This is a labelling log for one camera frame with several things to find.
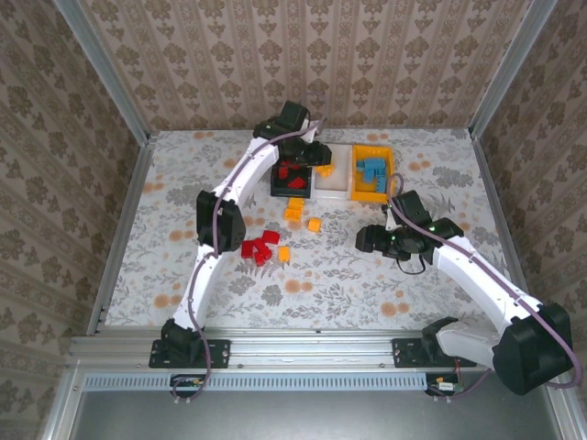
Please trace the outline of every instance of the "yellow tray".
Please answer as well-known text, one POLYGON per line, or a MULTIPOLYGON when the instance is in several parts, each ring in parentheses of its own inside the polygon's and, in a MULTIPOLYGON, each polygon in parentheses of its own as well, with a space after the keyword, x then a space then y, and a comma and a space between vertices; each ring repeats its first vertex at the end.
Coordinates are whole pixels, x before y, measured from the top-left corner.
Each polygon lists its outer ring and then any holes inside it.
MULTIPOLYGON (((373 183, 364 183, 362 179, 362 172, 357 171, 357 160, 364 160, 367 158, 381 158, 385 159, 386 175, 385 180, 395 171, 393 164, 393 152, 389 147, 374 147, 371 145, 353 145, 352 147, 352 188, 350 192, 350 200, 357 202, 368 202, 373 204, 386 204, 387 194, 384 192, 375 192, 377 179, 373 179, 373 183)), ((395 182, 392 182, 392 193, 395 182)))

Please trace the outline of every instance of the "patterned wallpaper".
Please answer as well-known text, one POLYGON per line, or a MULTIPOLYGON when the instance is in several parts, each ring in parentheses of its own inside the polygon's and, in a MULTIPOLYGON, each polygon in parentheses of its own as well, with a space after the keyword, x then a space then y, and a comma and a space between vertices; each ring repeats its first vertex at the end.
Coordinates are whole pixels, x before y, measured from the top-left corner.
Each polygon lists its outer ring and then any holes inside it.
POLYGON ((465 127, 530 0, 82 0, 152 130, 465 127))
MULTIPOLYGON (((587 365, 587 2, 559 1, 482 135, 531 293, 587 365)), ((587 413, 587 387, 582 388, 587 413)))
POLYGON ((35 438, 138 146, 52 2, 0 2, 0 438, 35 438))

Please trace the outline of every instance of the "table surface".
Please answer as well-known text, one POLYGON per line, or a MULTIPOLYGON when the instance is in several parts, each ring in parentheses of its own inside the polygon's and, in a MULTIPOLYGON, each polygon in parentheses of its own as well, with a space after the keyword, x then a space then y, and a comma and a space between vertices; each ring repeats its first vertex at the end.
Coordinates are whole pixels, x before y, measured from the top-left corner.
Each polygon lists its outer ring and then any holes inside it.
MULTIPOLYGON (((433 218, 447 216, 507 276, 479 166, 465 129, 327 129, 325 143, 391 146, 405 189, 417 190, 433 218)), ((195 200, 233 168, 250 131, 160 134, 127 244, 106 325, 161 326, 181 300, 197 252, 195 200)), ((410 276, 381 253, 354 248, 361 227, 383 224, 378 204, 306 200, 303 223, 282 219, 285 198, 269 196, 269 174, 241 206, 247 238, 278 231, 289 264, 262 268, 231 254, 213 287, 206 325, 238 328, 421 329, 444 316, 490 325, 454 281, 435 269, 410 276), (322 219, 318 234, 310 217, 322 219)), ((419 262, 405 263, 417 270, 419 262)))

